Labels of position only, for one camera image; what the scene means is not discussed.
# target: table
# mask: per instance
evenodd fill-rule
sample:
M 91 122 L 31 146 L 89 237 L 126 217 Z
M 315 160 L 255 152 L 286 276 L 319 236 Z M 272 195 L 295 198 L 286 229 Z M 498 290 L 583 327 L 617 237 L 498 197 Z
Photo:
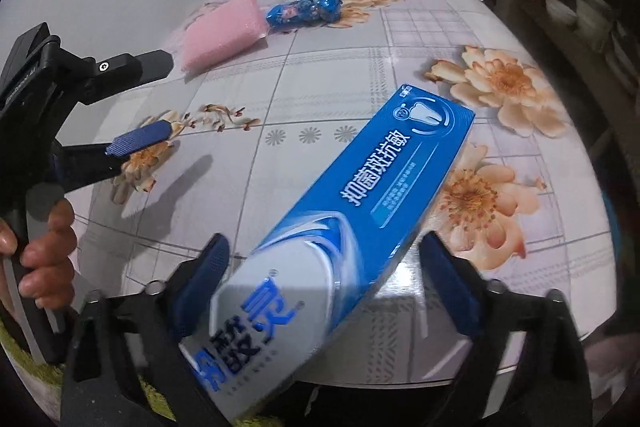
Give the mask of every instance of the table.
M 224 1 L 210 0 L 192 14 L 168 48 L 178 57 L 184 28 Z M 265 8 L 281 1 L 258 0 Z M 482 190 L 493 190 L 500 227 L 482 229 L 488 218 L 476 213 L 479 230 L 492 232 L 474 242 L 458 229 L 447 236 L 450 246 L 515 291 L 562 290 L 579 333 L 593 331 L 616 307 L 607 214 L 577 131 L 570 120 L 554 119 L 562 116 L 561 103 L 527 51 L 479 0 L 344 0 L 343 9 L 341 27 L 271 34 L 201 76 L 184 78 L 176 68 L 167 79 L 78 108 L 66 128 L 78 125 L 82 111 L 101 112 L 95 142 L 168 110 L 178 112 L 170 118 L 189 113 L 183 121 L 193 126 L 173 140 L 169 158 L 150 155 L 160 161 L 153 178 L 143 177 L 146 188 L 155 182 L 149 192 L 126 194 L 124 182 L 107 181 L 70 195 L 78 216 L 78 271 L 109 295 L 137 292 L 167 278 L 222 232 L 233 245 L 228 277 L 397 87 L 409 83 L 478 106 L 461 160 L 468 175 L 458 172 L 458 188 L 449 187 L 449 199 L 431 216 L 476 212 L 483 208 Z M 465 45 L 479 47 L 468 49 L 467 60 L 483 64 L 466 77 Z M 516 59 L 519 66 L 511 64 Z M 511 73 L 490 75 L 500 68 Z M 520 97 L 522 86 L 529 90 Z M 491 105 L 504 105 L 501 93 L 508 88 L 517 93 L 498 118 Z M 526 109 L 523 121 L 520 103 L 542 94 L 546 102 L 534 114 Z M 200 112 L 207 104 L 230 108 L 230 118 L 218 106 Z M 254 119 L 259 123 L 244 130 Z M 226 127 L 217 132 L 222 122 Z M 462 208 L 460 190 L 476 190 L 476 206 Z M 472 243 L 491 246 L 469 253 Z M 514 335 L 505 371 L 521 345 Z M 437 385 L 454 376 L 467 349 L 422 280 L 414 246 L 366 311 L 298 378 L 359 387 Z

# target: grid pattern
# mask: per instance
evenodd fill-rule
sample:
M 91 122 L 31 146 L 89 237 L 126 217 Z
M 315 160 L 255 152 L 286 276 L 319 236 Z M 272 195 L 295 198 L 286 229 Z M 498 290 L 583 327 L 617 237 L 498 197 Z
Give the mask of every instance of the grid pattern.
M 212 130 L 185 133 L 180 137 L 182 152 L 158 171 L 154 191 L 149 195 L 136 193 L 124 207 L 116 208 L 109 200 L 110 182 L 85 189 L 81 195 L 72 194 L 73 205 L 79 209 L 80 216 L 74 225 L 80 238 L 77 255 L 80 272 L 90 280 L 93 275 L 95 280 L 105 282 L 105 290 L 110 295 L 135 293 L 152 279 L 169 277 L 179 263 L 197 256 L 194 245 L 204 244 L 207 233 L 221 230 L 233 241 L 226 280 L 395 87 L 407 82 L 448 97 L 447 84 L 425 82 L 422 73 L 436 58 L 459 62 L 464 44 L 479 44 L 479 29 L 474 26 L 476 30 L 472 30 L 471 23 L 452 9 L 447 0 L 401 0 L 370 12 L 369 22 L 358 28 L 372 32 L 374 15 L 379 17 L 378 21 L 382 18 L 383 27 L 378 24 L 375 31 L 380 32 L 386 45 L 367 46 L 354 28 L 303 28 L 298 33 L 282 36 L 277 42 L 270 40 L 268 48 L 255 54 L 222 64 L 201 79 L 197 88 L 193 84 L 185 87 L 190 84 L 183 80 L 154 87 L 153 96 L 140 108 L 145 114 L 136 114 L 136 121 L 168 108 L 184 112 L 203 103 L 216 102 L 246 106 L 245 114 L 255 115 L 262 123 L 249 133 L 241 128 L 230 128 L 223 134 Z M 498 29 L 507 32 L 501 26 Z M 335 48 L 330 50 L 300 46 L 303 39 L 307 43 L 313 41 L 312 44 L 319 42 L 321 31 L 337 32 L 334 34 L 343 37 L 335 38 L 335 42 L 331 40 Z M 311 38 L 313 35 L 318 35 L 316 40 Z M 187 89 L 193 89 L 193 96 L 185 92 Z M 178 99 L 176 91 L 183 94 L 181 107 L 172 106 Z M 566 242 L 563 231 L 569 231 L 569 227 L 563 228 L 558 205 L 561 191 L 552 186 L 547 172 L 541 152 L 544 142 L 535 135 L 521 138 L 513 134 L 495 120 L 495 114 L 491 108 L 476 112 L 469 142 L 485 144 L 488 147 L 486 162 L 510 166 L 516 172 L 517 182 L 531 185 L 540 177 L 546 182 L 546 189 L 539 195 L 540 210 L 531 216 L 514 218 L 524 232 L 526 258 L 513 257 L 487 276 L 504 280 L 516 291 L 541 295 L 548 288 L 559 287 L 570 297 L 574 278 L 601 269 L 605 261 L 612 262 L 610 251 L 602 250 L 584 263 L 570 257 L 571 242 Z M 209 155 L 210 165 L 202 170 L 201 178 L 190 185 L 181 176 L 200 155 Z M 196 184 L 200 184 L 199 189 L 193 188 Z M 165 197 L 172 190 L 175 194 Z M 213 194 L 210 200 L 201 198 L 207 191 Z M 193 237 L 197 234 L 200 236 L 196 241 Z M 424 303 L 415 299 L 412 324 L 398 328 L 398 345 L 406 343 L 411 348 L 403 351 L 406 357 L 394 359 L 393 376 L 389 376 L 390 373 L 375 376 L 380 371 L 375 360 L 389 360 L 389 349 L 385 347 L 382 353 L 373 343 L 360 357 L 369 361 L 361 367 L 363 383 L 367 378 L 376 383 L 422 381 L 422 377 L 441 362 L 439 357 L 446 357 L 447 350 L 456 342 L 455 333 L 446 330 L 448 317 L 437 316 L 437 311 L 442 309 L 433 296 L 425 297 Z M 391 313 L 393 307 L 404 310 L 394 302 L 393 295 L 382 299 L 386 299 L 385 304 L 390 303 L 390 306 L 378 306 L 385 313 Z M 418 311 L 425 306 L 429 310 L 428 335 L 418 317 Z M 369 318 L 376 313 L 370 311 Z M 396 320 L 392 316 L 380 319 L 392 323 Z M 374 331 L 369 322 L 364 328 L 364 335 L 373 333 L 372 338 L 377 338 L 382 331 Z M 410 339 L 406 336 L 414 332 L 417 336 Z M 382 336 L 381 340 L 386 342 L 388 338 Z M 440 348 L 433 343 L 440 343 Z M 430 353 L 431 358 L 423 360 L 421 353 Z M 353 380 L 357 369 L 351 367 L 355 362 L 349 365 L 326 360 L 335 375 L 351 372 L 347 380 L 357 383 Z M 428 380 L 451 377 L 454 365 L 447 365 L 446 370 L 434 373 Z
M 478 39 L 453 11 L 382 10 L 391 46 L 478 45 Z

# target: shelf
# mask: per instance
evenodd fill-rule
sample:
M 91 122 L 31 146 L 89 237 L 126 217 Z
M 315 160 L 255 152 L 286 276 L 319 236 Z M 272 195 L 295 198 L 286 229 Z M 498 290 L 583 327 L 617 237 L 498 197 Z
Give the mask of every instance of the shelf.
M 540 6 L 523 2 L 520 8 L 566 57 L 600 106 L 625 157 L 640 202 L 640 118 L 634 112 L 634 102 L 615 80 L 604 58 L 571 30 L 553 23 Z

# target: blue toothpaste box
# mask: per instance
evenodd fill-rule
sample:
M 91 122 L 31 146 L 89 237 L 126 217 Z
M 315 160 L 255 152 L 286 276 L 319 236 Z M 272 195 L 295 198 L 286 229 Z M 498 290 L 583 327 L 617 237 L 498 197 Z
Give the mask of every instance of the blue toothpaste box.
M 211 301 L 183 352 L 229 419 L 279 388 L 411 245 L 474 114 L 404 85 Z

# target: finger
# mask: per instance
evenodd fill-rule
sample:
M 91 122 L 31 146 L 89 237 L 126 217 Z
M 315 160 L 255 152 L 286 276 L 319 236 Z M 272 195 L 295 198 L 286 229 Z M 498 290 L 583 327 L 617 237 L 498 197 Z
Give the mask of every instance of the finger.
M 47 308 L 49 310 L 59 310 L 71 304 L 76 292 L 74 287 L 70 284 L 64 286 L 56 293 L 44 295 L 36 299 L 36 306 L 38 308 Z
M 0 261 L 0 304 L 4 306 L 4 309 L 15 318 L 14 302 L 11 300 L 11 293 L 7 286 L 6 277 L 4 276 L 4 266 Z
M 0 219 L 0 253 L 11 255 L 18 248 L 18 241 L 15 233 L 4 219 Z
M 23 297 L 37 299 L 62 290 L 71 284 L 75 274 L 71 261 L 65 259 L 57 266 L 46 266 L 28 273 L 20 281 L 18 290 Z
M 76 219 L 74 208 L 67 200 L 56 203 L 49 214 L 49 230 L 68 229 Z
M 54 266 L 62 263 L 77 246 L 78 239 L 73 229 L 47 232 L 24 248 L 20 262 L 27 268 Z

